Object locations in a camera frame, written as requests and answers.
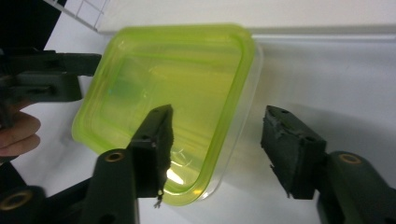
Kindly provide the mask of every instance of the finger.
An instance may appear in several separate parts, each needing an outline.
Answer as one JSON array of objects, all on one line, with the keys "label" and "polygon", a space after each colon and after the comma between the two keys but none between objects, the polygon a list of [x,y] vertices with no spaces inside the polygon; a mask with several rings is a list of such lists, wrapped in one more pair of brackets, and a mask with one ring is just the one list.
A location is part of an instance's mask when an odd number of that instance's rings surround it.
[{"label": "finger", "polygon": [[18,111],[24,109],[26,106],[32,105],[32,104],[34,104],[34,102],[23,100],[21,102],[16,103],[15,105],[11,105],[9,107],[9,113],[11,115],[13,115],[13,114],[17,113]]},{"label": "finger", "polygon": [[0,130],[0,148],[8,147],[33,134],[40,128],[40,120],[23,112],[14,115],[15,124],[12,128]]},{"label": "finger", "polygon": [[0,157],[19,156],[38,147],[39,144],[40,137],[34,134],[8,147],[1,148]]}]

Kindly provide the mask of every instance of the plastic container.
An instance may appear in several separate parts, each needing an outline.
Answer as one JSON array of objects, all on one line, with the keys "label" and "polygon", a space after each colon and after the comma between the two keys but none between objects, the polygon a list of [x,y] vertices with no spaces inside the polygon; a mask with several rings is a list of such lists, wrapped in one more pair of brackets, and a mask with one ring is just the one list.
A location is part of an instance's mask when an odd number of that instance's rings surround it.
[{"label": "plastic container", "polygon": [[205,198],[242,131],[261,63],[250,33],[236,25],[123,29],[107,46],[73,136],[97,153],[126,148],[152,108],[171,104],[175,141],[163,200]]}]

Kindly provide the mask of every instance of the white table surface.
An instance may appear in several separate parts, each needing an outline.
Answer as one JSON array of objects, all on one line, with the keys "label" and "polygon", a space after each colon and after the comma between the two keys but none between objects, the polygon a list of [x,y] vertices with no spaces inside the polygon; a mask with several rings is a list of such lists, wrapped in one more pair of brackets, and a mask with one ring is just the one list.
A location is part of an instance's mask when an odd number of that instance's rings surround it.
[{"label": "white table surface", "polygon": [[[103,53],[108,36],[62,16],[47,49]],[[396,45],[394,41],[263,39],[264,70],[254,106],[219,189],[183,207],[139,200],[141,223],[319,223],[315,201],[288,199],[260,147],[266,105],[284,107],[328,140],[372,162],[396,187]],[[84,78],[83,89],[90,79]],[[97,157],[71,138],[81,102],[37,104],[41,145],[13,164],[48,195],[92,175]]]},{"label": "white table surface", "polygon": [[237,22],[262,32],[270,28],[395,25],[395,8],[392,0],[110,0],[99,30],[208,22]]}]

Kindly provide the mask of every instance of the screw hole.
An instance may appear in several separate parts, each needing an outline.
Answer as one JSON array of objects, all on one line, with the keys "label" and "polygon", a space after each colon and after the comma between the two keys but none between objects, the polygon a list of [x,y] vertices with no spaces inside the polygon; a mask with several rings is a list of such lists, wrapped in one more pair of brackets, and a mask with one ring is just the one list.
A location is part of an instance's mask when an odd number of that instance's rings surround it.
[{"label": "screw hole", "polygon": [[341,154],[339,155],[340,160],[350,164],[360,164],[361,160],[351,154]]},{"label": "screw hole", "polygon": [[124,155],[120,152],[115,152],[115,153],[111,153],[110,155],[106,156],[105,160],[106,161],[120,161],[124,158]]},{"label": "screw hole", "polygon": [[98,224],[111,224],[114,223],[115,220],[116,217],[114,215],[106,214],[100,218]]},{"label": "screw hole", "polygon": [[32,199],[33,193],[30,190],[17,192],[0,203],[0,210],[9,211],[21,207]]}]

